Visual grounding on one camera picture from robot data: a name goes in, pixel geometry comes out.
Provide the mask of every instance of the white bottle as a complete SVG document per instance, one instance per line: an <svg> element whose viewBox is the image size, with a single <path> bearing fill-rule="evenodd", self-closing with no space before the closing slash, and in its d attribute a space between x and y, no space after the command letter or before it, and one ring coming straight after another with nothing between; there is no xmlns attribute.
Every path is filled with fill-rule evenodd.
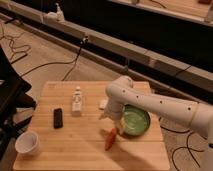
<svg viewBox="0 0 213 171"><path fill-rule="evenodd" d="M58 3L55 3L56 6L57 6L57 16L58 16L58 21L61 22L61 23L64 23L65 22L65 18L64 18L64 13L63 11L61 10L60 6Z"/></svg>
<svg viewBox="0 0 213 171"><path fill-rule="evenodd" d="M72 101L72 116L81 116L82 111L82 92L79 86L76 87Z"/></svg>

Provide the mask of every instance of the remote control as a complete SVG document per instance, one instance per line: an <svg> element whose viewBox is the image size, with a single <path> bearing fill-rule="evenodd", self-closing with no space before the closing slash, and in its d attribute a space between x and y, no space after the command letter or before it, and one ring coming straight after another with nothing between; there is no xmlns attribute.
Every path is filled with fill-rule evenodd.
<svg viewBox="0 0 213 171"><path fill-rule="evenodd" d="M63 127L62 109L54 109L53 111L53 126L55 129Z"/></svg>

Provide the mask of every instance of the paper cup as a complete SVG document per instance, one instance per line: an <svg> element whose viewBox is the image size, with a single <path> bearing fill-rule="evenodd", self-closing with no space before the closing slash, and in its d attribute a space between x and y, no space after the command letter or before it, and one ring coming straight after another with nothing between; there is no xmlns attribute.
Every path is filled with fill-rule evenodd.
<svg viewBox="0 0 213 171"><path fill-rule="evenodd" d="M33 131L21 134L16 140L15 149L22 155L38 155L41 152L38 134Z"/></svg>

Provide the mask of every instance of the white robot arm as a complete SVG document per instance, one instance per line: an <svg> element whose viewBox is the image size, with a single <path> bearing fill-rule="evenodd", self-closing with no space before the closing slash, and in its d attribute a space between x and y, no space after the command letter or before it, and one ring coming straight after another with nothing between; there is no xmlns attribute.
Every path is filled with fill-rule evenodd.
<svg viewBox="0 0 213 171"><path fill-rule="evenodd" d="M211 105L137 91L133 89L133 81L128 76L122 76L110 83L106 87L106 94L109 100L104 113L114 121L122 118L124 105L131 104L208 137L201 171L212 170L213 107Z"/></svg>

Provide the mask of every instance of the carrot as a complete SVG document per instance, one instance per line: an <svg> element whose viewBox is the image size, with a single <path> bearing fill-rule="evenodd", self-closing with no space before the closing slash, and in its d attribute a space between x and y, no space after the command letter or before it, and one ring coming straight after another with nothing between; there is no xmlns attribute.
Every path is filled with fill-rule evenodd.
<svg viewBox="0 0 213 171"><path fill-rule="evenodd" d="M110 133L108 134L106 141L105 141L105 150L106 151L109 150L112 147L112 145L114 144L116 135L117 135L117 128L113 128L110 131Z"/></svg>

